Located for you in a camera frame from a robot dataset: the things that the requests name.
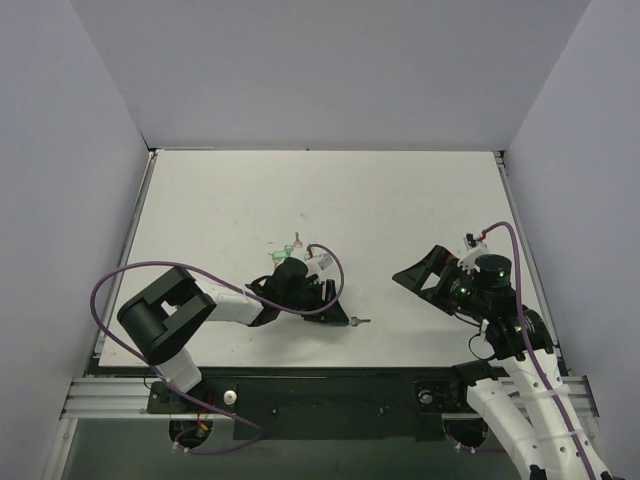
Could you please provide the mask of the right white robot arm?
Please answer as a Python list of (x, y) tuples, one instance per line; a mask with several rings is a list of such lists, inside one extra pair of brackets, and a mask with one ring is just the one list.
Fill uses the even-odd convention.
[(453, 406), (480, 415), (521, 478), (612, 478), (581, 426), (547, 327), (522, 304), (518, 263), (475, 240), (463, 258), (436, 245), (392, 279), (448, 315), (477, 321), (515, 392), (482, 359), (454, 366), (458, 377), (446, 394)]

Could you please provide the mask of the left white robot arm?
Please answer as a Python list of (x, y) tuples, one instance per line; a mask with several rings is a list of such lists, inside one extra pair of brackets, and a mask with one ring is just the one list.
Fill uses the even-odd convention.
[(206, 388), (186, 345), (203, 323), (256, 328), (287, 309), (305, 321), (350, 324), (338, 300), (336, 281), (320, 278), (333, 263), (327, 253), (306, 260), (289, 257), (272, 274), (249, 283), (247, 293), (198, 280), (186, 268), (175, 266), (128, 300), (117, 319), (145, 362), (172, 386), (172, 402), (192, 412), (203, 405)]

